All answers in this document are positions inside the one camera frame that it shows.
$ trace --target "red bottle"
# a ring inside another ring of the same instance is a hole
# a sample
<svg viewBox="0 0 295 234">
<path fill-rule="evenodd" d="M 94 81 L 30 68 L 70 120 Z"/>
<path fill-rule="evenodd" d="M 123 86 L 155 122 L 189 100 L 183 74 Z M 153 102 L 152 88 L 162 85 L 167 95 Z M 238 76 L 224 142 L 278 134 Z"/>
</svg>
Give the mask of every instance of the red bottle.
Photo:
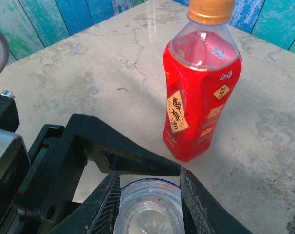
<svg viewBox="0 0 295 234">
<path fill-rule="evenodd" d="M 191 0 L 190 23 L 166 46 L 167 113 L 163 141 L 176 159 L 208 150 L 241 72 L 241 56 L 225 23 L 235 0 Z"/>
</svg>

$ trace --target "clear plastic bottle neck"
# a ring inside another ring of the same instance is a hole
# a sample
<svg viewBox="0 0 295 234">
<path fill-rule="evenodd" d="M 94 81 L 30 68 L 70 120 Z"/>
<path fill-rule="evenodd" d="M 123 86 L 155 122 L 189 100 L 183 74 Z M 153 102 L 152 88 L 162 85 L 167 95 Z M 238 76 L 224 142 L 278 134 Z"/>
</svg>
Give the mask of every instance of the clear plastic bottle neck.
<svg viewBox="0 0 295 234">
<path fill-rule="evenodd" d="M 182 65 L 193 70 L 219 70 L 240 55 L 226 24 L 202 25 L 190 21 L 170 42 L 169 50 Z"/>
</svg>

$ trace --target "wooden wall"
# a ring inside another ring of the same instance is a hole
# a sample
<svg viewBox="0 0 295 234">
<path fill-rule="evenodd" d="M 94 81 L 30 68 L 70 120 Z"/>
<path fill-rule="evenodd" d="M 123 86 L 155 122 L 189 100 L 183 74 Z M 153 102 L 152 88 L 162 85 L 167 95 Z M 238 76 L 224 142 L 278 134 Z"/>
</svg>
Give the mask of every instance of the wooden wall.
<svg viewBox="0 0 295 234">
<path fill-rule="evenodd" d="M 8 64 L 145 1 L 0 1 L 0 30 L 10 45 Z M 295 0 L 236 0 L 229 24 L 295 53 Z"/>
</svg>

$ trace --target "marble surface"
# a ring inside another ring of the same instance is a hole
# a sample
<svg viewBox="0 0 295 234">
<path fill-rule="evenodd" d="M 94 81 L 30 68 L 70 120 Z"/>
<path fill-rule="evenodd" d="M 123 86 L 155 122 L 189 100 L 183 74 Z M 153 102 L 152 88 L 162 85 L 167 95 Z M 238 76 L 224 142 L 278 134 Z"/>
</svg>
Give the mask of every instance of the marble surface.
<svg viewBox="0 0 295 234">
<path fill-rule="evenodd" d="M 162 142 L 162 52 L 187 24 L 186 11 L 150 0 L 8 66 L 0 91 L 16 95 L 27 148 L 44 124 L 66 125 L 72 113 L 84 113 L 174 160 Z M 229 30 L 243 58 L 240 81 L 210 150 L 182 164 L 252 232 L 294 234 L 295 54 Z M 83 201 L 104 176 L 89 163 L 74 199 Z"/>
</svg>

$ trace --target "metal screw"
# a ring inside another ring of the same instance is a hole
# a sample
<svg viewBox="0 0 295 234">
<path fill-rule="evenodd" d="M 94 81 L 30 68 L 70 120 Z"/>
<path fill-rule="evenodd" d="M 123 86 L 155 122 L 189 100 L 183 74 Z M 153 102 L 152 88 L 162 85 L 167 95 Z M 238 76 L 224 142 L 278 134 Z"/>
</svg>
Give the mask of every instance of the metal screw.
<svg viewBox="0 0 295 234">
<path fill-rule="evenodd" d="M 15 95 L 9 90 L 3 90 L 0 94 L 10 98 L 15 98 Z"/>
</svg>

